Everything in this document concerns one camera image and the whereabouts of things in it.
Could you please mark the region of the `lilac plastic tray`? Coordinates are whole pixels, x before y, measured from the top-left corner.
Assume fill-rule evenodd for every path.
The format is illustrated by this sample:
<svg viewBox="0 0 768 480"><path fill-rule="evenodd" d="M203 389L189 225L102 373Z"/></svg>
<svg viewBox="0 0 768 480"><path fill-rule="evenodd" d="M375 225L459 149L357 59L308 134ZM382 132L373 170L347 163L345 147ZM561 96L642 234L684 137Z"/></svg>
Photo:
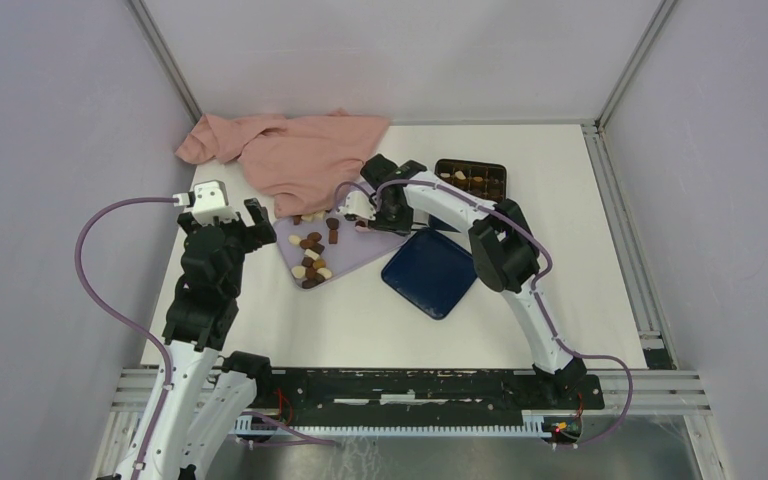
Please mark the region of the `lilac plastic tray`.
<svg viewBox="0 0 768 480"><path fill-rule="evenodd" d="M299 224L295 224L290 217L273 222L273 228L277 235L276 246L288 272L288 278L298 289L304 290L303 278L297 278L293 269L299 272L298 267L302 265L304 250L299 245L290 242L292 235L301 239L305 239L313 232L322 235L323 251L320 253L320 257L324 260L325 267L332 273L328 281L336 280L378 258L395 252L407 240L406 237L389 232L361 231L356 227L354 221L349 222L340 217L337 243L330 244L329 229L326 225L326 220L330 217L330 213L325 213L322 217L314 216L310 222L301 220Z"/></svg>

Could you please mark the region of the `dark blue chocolate box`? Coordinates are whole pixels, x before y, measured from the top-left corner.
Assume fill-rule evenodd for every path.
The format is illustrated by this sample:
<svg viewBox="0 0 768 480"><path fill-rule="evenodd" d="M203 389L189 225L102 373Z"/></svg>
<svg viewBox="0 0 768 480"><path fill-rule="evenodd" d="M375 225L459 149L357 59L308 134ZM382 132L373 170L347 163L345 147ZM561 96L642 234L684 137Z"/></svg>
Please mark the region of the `dark blue chocolate box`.
<svg viewBox="0 0 768 480"><path fill-rule="evenodd" d="M498 203L507 196L507 169L501 164L443 158L435 163L434 174L484 200Z"/></svg>

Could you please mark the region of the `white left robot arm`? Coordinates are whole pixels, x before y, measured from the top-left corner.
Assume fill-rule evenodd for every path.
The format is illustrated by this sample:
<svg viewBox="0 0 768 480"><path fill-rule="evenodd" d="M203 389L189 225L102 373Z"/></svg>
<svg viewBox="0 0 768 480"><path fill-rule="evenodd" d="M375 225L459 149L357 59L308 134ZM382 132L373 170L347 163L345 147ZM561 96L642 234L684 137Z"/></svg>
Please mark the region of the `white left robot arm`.
<svg viewBox="0 0 768 480"><path fill-rule="evenodd" d="M223 361L206 405L197 405L239 312L245 257L276 241L266 208L245 200L247 224L226 201L210 206L181 194L172 202L186 209L177 219L185 234L182 274L162 336L149 339L163 363L115 479L204 478L242 411L274 394L269 359L236 351Z"/></svg>

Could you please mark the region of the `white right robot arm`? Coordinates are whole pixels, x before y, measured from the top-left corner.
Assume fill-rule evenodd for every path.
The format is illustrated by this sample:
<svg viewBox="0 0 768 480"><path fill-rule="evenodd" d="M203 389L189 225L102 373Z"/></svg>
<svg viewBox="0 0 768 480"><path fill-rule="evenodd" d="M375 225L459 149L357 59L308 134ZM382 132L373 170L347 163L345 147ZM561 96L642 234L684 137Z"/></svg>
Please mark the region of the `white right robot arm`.
<svg viewBox="0 0 768 480"><path fill-rule="evenodd" d="M540 400L551 408L572 401L587 369L565 346L552 318L539 282L553 261L533 237L520 206L460 190L413 160L397 165L376 155L360 176L373 190L360 215L371 228L405 234L415 213L423 212L468 238L478 279L502 295L526 337Z"/></svg>

